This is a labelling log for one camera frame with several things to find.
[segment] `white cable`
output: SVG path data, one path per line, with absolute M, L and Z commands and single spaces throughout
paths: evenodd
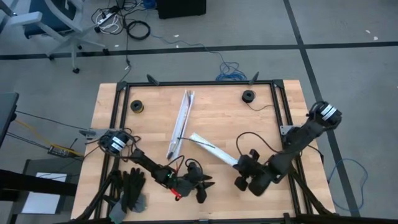
M 130 11 L 131 9 L 134 9 L 134 8 L 137 7 L 137 6 L 140 6 L 142 3 L 144 3 L 144 1 L 141 1 L 141 2 L 139 2 L 139 3 L 137 3 L 137 4 L 133 4 L 133 5 L 130 5 L 130 6 L 124 6 L 124 10 Z
M 95 23 L 96 23 L 96 24 L 98 23 L 98 18 L 99 18 L 101 15 L 102 15 L 102 13 L 99 13 L 98 16 L 95 18 Z M 110 24 L 108 24 L 108 25 L 106 25 L 106 26 L 98 26 L 98 27 L 99 27 L 100 31 L 101 31 L 103 34 L 113 34 L 113 33 L 117 32 L 117 31 L 119 30 L 118 22 L 119 22 L 119 16 L 118 16 L 118 15 L 114 15 L 114 16 L 113 16 L 113 21 L 112 21 L 112 23 L 110 23 Z M 109 28 L 111 28 L 111 27 L 116 27 L 116 29 L 115 29 L 115 30 L 112 30 L 112 31 L 106 31 L 107 29 L 109 29 Z

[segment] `tape roll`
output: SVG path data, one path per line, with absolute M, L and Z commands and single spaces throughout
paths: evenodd
M 144 105 L 142 104 L 141 100 L 134 100 L 131 102 L 130 108 L 134 113 L 141 113 L 144 110 Z
M 256 94 L 255 94 L 253 91 L 251 91 L 251 90 L 246 90 L 246 91 L 244 91 L 243 94 L 242 94 L 242 100 L 243 100 L 245 103 L 251 103 L 251 102 L 253 102 L 253 100 L 254 100 L 255 97 L 256 97 Z

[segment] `white power strip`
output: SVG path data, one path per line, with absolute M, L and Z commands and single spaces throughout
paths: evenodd
M 112 17 L 112 16 L 114 16 L 114 15 L 115 15 L 115 12 L 108 13 L 104 19 L 101 19 L 101 20 L 99 20 L 99 21 L 97 22 L 97 26 L 102 25 L 104 22 L 106 22 L 110 17 Z

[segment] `black metal frame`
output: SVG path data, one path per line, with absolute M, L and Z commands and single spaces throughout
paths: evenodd
M 223 81 L 223 82 L 216 82 L 216 81 L 200 81 L 200 82 L 161 82 L 159 83 L 159 86 L 196 86 L 196 85 L 248 85 L 248 81 Z M 269 85 L 271 88 L 271 95 L 272 95 L 272 101 L 274 104 L 274 109 L 275 109 L 275 115 L 277 117 L 277 123 L 278 126 L 284 125 L 283 120 L 282 120 L 282 115 L 280 113 L 280 108 L 279 108 L 279 102 L 278 102 L 278 97 L 277 97 L 277 88 L 280 91 L 280 95 L 282 97 L 282 103 L 284 106 L 285 110 L 285 115 L 286 115 L 286 120 L 288 125 L 293 125 L 292 117 L 290 114 L 289 110 L 289 104 L 287 101 L 286 97 L 286 92 L 284 88 L 284 83 L 283 80 L 258 80 L 254 83 L 254 85 Z M 116 122 L 116 115 L 118 113 L 118 105 L 119 105 L 119 100 L 120 100 L 120 94 L 122 90 L 124 90 L 124 101 L 123 101 L 123 107 L 122 107 L 122 114 L 121 114 L 121 121 L 119 128 L 124 128 L 125 122 L 126 122 L 126 113 L 127 113 L 127 107 L 128 107 L 128 102 L 129 102 L 129 92 L 131 87 L 137 87 L 137 86 L 155 86 L 153 83 L 118 83 L 116 87 L 116 94 L 114 98 L 114 103 L 113 103 L 113 110 L 112 110 L 112 115 L 111 115 L 111 123 L 109 125 L 109 128 L 114 128 L 115 127 L 115 122 Z M 283 136 L 282 133 L 279 130 L 280 134 L 280 139 L 282 141 L 283 145 Z M 297 163 L 297 170 L 300 175 L 300 177 L 304 180 L 305 182 L 305 176 L 304 176 L 304 170 L 302 166 L 302 161 L 300 157 L 296 157 L 295 161 Z M 106 179 L 107 173 L 108 173 L 108 166 L 109 166 L 109 156 L 105 155 L 104 157 L 104 162 L 103 162 L 103 167 L 102 167 L 102 173 L 101 173 L 101 180 L 100 180 L 100 186 L 104 183 L 104 180 Z M 119 167 L 119 159 L 114 159 L 114 164 L 112 169 L 118 169 Z M 299 197 L 297 194 L 297 189 L 295 185 L 295 181 L 293 177 L 289 175 L 289 187 L 290 187 L 290 192 L 292 194 L 292 201 L 293 201 L 293 206 L 294 206 L 294 212 L 296 215 L 302 214 L 302 211 L 300 209 L 300 204 L 299 204 Z M 115 193 L 114 186 L 111 185 L 111 191 L 110 195 L 113 196 Z M 306 211 L 308 214 L 312 214 L 312 206 L 306 197 L 306 195 L 303 195 L 304 201 L 305 201 L 305 207 Z M 95 218 L 99 218 L 101 214 L 101 204 L 102 202 L 99 203 L 95 210 Z M 145 222 L 123 222 L 123 223 L 193 223 L 193 222 L 202 222 L 205 220 L 173 220 L 173 221 L 145 221 Z M 275 223 L 275 222 L 285 222 L 285 218 L 257 218 L 257 219 L 231 219 L 231 220 L 211 220 L 212 223 Z
M 46 194 L 75 196 L 77 184 L 56 181 L 52 179 L 35 177 L 32 175 L 18 174 L 0 169 L 0 193 L 15 191 L 31 191 Z

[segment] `black box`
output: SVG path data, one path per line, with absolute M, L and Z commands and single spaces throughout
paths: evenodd
M 156 6 L 161 19 L 206 14 L 206 0 L 156 0 Z

